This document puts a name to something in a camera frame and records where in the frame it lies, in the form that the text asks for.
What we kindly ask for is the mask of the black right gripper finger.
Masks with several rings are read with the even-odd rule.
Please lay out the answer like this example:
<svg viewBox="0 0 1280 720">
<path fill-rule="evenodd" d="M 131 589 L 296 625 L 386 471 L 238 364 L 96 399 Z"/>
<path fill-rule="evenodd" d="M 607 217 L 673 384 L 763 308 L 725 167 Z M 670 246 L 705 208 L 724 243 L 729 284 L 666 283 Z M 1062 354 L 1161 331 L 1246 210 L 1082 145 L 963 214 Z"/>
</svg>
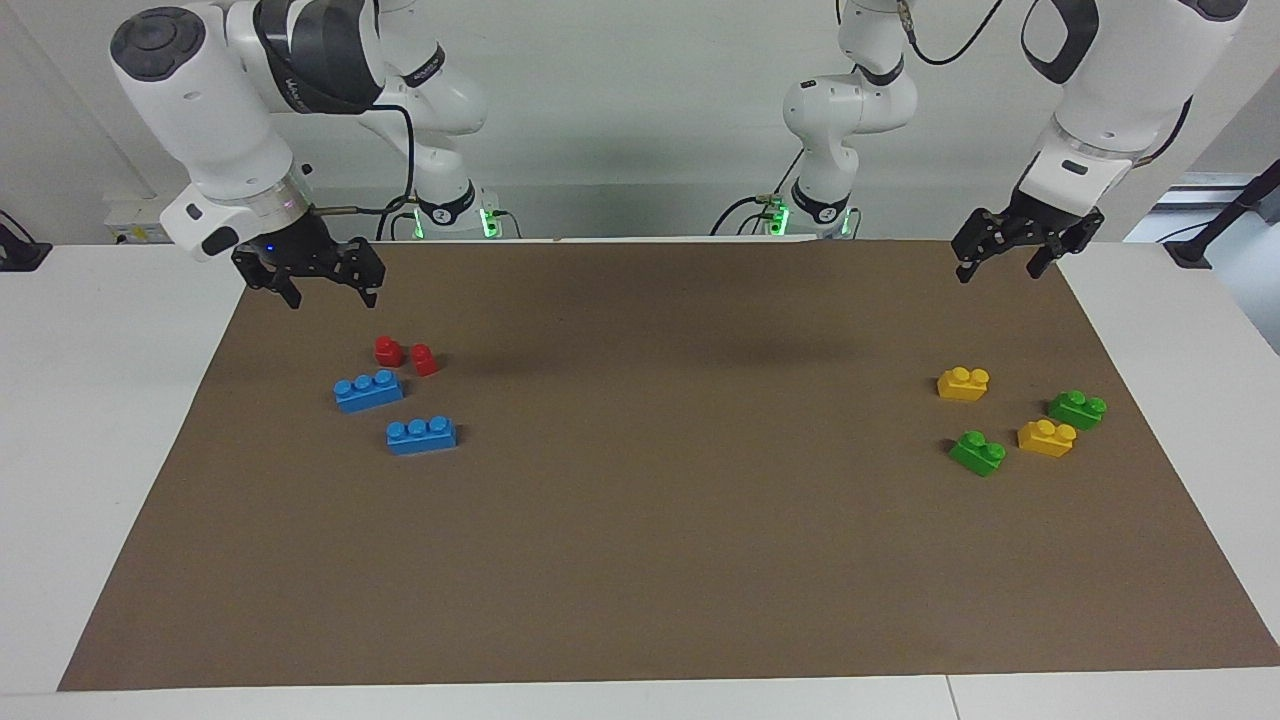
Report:
<svg viewBox="0 0 1280 720">
<path fill-rule="evenodd" d="M 355 290 L 366 307 L 375 307 L 387 273 L 375 247 L 366 238 L 353 238 L 335 250 L 335 282 Z"/>
<path fill-rule="evenodd" d="M 289 309 L 300 309 L 302 295 L 285 268 L 270 268 L 253 249 L 234 249 L 232 261 L 250 290 L 266 290 Z"/>
</svg>

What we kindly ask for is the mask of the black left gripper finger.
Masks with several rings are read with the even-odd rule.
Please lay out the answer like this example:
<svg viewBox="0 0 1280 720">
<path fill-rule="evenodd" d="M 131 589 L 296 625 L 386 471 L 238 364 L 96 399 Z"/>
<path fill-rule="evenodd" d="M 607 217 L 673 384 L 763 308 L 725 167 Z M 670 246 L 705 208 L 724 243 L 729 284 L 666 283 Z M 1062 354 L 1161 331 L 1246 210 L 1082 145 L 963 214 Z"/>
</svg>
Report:
<svg viewBox="0 0 1280 720">
<path fill-rule="evenodd" d="M 952 238 L 957 259 L 955 274 L 960 283 L 969 283 L 983 263 L 1011 249 L 1004 233 L 1007 220 L 1002 213 L 986 208 L 973 210 L 965 219 Z"/>
<path fill-rule="evenodd" d="M 1097 209 L 1065 229 L 1032 222 L 1028 236 L 1038 249 L 1027 264 L 1028 275 L 1039 279 L 1064 255 L 1083 252 L 1103 222 L 1105 214 Z"/>
</svg>

